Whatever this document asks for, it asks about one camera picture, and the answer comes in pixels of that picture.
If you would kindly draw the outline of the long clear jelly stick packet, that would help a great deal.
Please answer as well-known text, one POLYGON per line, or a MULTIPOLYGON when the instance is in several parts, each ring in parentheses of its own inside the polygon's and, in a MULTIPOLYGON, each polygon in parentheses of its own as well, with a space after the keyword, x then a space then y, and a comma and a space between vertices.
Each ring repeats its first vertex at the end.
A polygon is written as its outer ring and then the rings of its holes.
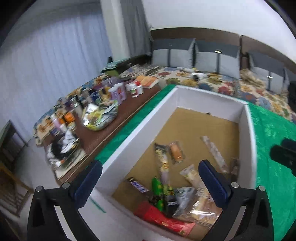
POLYGON ((210 141, 210 138, 207 136, 201 136, 201 141, 206 145, 207 149, 212 154, 216 163, 219 165, 219 168, 222 171, 222 173, 229 174, 230 169, 227 163, 225 162, 224 158, 222 157, 221 153, 219 152, 215 144, 210 141))

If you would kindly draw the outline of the small brown snack packet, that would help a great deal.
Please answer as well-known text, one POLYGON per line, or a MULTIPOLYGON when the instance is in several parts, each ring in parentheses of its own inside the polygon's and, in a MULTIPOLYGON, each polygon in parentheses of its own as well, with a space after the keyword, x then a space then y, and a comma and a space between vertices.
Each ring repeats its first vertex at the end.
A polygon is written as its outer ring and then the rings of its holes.
POLYGON ((233 159, 230 165, 230 180, 236 182, 240 171, 239 159, 233 159))

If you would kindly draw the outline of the long candy snack packet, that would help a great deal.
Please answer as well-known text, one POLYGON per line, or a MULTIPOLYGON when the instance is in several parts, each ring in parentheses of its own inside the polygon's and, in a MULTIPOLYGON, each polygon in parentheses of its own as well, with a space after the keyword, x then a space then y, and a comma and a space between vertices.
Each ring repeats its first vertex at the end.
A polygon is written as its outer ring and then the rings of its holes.
POLYGON ((166 216, 172 217, 178 209, 179 203, 171 185, 167 147, 154 143, 154 151, 159 165, 160 182, 163 187, 164 213, 166 216))

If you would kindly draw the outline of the clear bag of snacks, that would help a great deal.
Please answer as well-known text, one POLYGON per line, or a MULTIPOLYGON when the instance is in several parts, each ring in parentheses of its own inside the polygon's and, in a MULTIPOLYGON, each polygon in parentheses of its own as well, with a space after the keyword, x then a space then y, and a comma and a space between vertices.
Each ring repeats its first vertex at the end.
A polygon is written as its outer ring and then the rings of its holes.
POLYGON ((115 120, 118 106, 116 100, 104 101, 100 105, 90 103, 83 110, 81 123, 91 131, 100 131, 115 120))

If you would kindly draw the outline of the floral bed sheet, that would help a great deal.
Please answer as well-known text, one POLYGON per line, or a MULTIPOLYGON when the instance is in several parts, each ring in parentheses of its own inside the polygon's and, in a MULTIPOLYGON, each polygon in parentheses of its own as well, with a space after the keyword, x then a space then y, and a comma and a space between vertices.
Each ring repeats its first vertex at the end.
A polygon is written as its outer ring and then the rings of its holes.
POLYGON ((194 80, 191 71, 180 67, 152 67, 151 65, 137 64, 115 78, 103 73, 78 87, 70 95, 77 95, 81 100, 84 100, 82 91, 85 89, 100 89, 103 86, 103 81, 107 81, 107 87, 111 87, 114 83, 122 82, 124 78, 133 81, 140 75, 157 77, 161 87, 167 84, 184 85, 236 97, 295 123, 295 111, 291 109, 287 99, 288 86, 291 80, 295 80, 295 74, 287 69, 285 69, 285 83, 281 94, 268 91, 265 82, 250 69, 241 69, 239 79, 215 73, 198 73, 198 80, 194 80))

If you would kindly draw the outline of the clear bread packet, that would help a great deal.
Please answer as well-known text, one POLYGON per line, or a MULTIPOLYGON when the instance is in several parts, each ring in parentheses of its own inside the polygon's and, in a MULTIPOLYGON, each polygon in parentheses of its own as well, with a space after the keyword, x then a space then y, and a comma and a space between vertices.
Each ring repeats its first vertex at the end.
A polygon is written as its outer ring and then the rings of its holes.
POLYGON ((187 168, 180 171, 180 174, 192 184, 192 186, 196 189, 205 188, 205 184, 203 183, 198 171, 195 168, 194 164, 191 164, 187 168))

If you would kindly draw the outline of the brown wooden side table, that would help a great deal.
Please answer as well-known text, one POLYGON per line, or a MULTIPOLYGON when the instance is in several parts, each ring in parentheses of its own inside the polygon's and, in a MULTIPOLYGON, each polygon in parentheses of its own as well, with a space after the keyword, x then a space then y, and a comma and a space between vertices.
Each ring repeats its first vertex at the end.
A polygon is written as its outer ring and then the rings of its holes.
POLYGON ((70 170, 62 177, 55 174, 57 184, 61 185, 64 182, 72 182, 76 176, 85 168, 97 154, 108 144, 108 142, 133 118, 153 97, 155 97, 161 88, 158 84, 154 87, 144 89, 143 94, 137 97, 132 97, 130 94, 118 106, 118 112, 114 120, 108 123, 100 130, 92 130, 82 124, 75 117, 76 129, 74 134, 80 139, 80 146, 84 150, 86 156, 81 161, 73 164, 70 170))

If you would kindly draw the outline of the red snack packet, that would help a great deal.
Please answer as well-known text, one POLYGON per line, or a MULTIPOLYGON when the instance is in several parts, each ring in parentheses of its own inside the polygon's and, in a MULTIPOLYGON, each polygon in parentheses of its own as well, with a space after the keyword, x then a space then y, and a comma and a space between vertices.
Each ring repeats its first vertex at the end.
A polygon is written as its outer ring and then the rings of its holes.
POLYGON ((148 202, 142 202, 133 214, 146 222, 162 227, 182 237, 187 237, 195 226, 192 222, 166 217, 148 202))

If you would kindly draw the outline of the black chocolate bar packet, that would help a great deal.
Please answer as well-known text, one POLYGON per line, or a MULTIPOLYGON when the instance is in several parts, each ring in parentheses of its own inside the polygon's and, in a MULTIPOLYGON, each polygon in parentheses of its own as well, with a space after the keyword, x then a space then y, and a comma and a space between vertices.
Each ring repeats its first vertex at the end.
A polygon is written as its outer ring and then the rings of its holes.
POLYGON ((144 187, 138 180, 136 180, 133 177, 130 177, 127 179, 127 181, 135 188, 137 189, 140 193, 147 193, 149 190, 144 187))

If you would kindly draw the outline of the green snack packet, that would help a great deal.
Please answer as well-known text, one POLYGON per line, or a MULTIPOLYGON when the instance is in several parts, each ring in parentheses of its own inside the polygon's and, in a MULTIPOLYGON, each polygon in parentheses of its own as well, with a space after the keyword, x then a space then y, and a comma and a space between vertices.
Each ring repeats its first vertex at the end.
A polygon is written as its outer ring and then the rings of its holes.
POLYGON ((153 192, 153 205, 161 212, 164 211, 164 193, 161 181, 154 177, 152 178, 152 192, 153 192))

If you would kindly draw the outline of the packaged sausage bun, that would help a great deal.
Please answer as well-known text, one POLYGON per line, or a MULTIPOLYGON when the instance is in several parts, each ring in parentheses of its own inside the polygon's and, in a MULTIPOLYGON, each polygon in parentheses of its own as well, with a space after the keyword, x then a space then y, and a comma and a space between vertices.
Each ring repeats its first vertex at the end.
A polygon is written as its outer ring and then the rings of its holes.
POLYGON ((179 142, 172 142, 169 144, 171 158, 175 164, 181 163, 185 159, 185 155, 183 150, 179 144, 179 142))

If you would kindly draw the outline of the white cardboard box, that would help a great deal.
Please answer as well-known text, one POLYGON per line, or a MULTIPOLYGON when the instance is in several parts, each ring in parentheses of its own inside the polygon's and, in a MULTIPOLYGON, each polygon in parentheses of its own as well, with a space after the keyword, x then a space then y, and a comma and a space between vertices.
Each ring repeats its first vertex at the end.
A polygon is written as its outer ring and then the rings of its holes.
POLYGON ((169 85, 96 156, 102 175, 81 213, 99 240, 230 240, 244 208, 224 211, 229 191, 211 190, 208 160, 224 177, 238 159, 231 188, 254 189, 257 157, 246 101, 169 85))

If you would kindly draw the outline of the grey cushion far left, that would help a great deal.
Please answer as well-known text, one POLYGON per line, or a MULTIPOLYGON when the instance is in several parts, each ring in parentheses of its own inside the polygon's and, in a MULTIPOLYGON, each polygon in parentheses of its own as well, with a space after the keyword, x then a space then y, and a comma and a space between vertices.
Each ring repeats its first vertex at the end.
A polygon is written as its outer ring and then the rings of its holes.
POLYGON ((156 39, 152 42, 152 65, 162 67, 195 66, 196 39, 156 39))

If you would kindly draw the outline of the orange book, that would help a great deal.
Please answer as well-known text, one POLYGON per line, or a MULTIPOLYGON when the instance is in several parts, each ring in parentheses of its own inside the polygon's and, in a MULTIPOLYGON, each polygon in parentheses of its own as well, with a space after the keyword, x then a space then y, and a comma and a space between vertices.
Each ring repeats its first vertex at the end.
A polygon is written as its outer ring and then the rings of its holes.
POLYGON ((159 80, 157 77, 140 75, 135 79, 135 82, 139 82, 143 88, 153 88, 158 84, 159 80))

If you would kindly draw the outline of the white medicine bottle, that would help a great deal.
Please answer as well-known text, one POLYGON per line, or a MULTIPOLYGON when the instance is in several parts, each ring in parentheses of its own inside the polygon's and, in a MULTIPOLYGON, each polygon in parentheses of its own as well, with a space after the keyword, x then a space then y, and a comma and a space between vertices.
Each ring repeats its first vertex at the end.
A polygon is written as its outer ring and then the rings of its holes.
POLYGON ((137 85, 135 83, 131 83, 129 85, 129 91, 130 91, 130 94, 131 94, 132 98, 138 97, 137 85))

